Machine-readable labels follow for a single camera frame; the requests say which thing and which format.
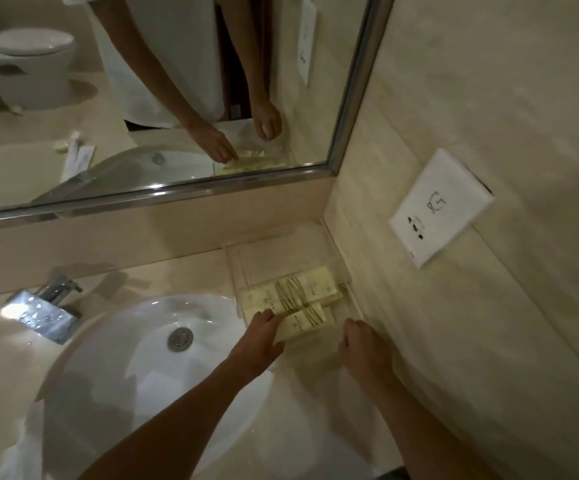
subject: electrical outlet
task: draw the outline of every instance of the electrical outlet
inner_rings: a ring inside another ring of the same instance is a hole
[[[494,195],[447,150],[438,149],[390,226],[421,267],[494,201]]]
[[[317,12],[317,6],[312,0],[303,0],[297,67],[306,86],[310,85],[310,64],[314,49],[314,35],[317,31]]]

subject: clear plastic tray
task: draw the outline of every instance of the clear plastic tray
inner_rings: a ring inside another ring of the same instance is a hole
[[[342,299],[329,305],[336,325],[289,340],[285,353],[275,364],[277,367],[313,363],[327,358],[336,352],[345,319],[362,319],[349,290],[349,272],[322,221],[245,235],[226,242],[224,249],[242,319],[245,319],[242,297],[246,292],[317,266],[326,265],[330,269],[343,295]]]

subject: chrome faucet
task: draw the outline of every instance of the chrome faucet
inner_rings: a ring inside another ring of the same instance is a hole
[[[71,291],[82,292],[78,283],[59,274],[36,293],[20,290],[14,293],[1,309],[1,316],[16,320],[43,337],[63,345],[78,329],[78,316],[60,308],[58,304]]]

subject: toilet lid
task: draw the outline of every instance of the toilet lid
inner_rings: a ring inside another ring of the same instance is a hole
[[[0,33],[0,53],[5,55],[53,54],[73,43],[72,35],[52,29],[9,29]]]

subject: white shirt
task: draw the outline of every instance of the white shirt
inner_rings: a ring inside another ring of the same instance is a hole
[[[93,0],[63,0],[67,5]],[[208,121],[224,112],[214,0],[125,0],[147,46],[181,94]],[[126,120],[143,126],[179,125],[134,74],[89,7],[93,32],[112,90]]]

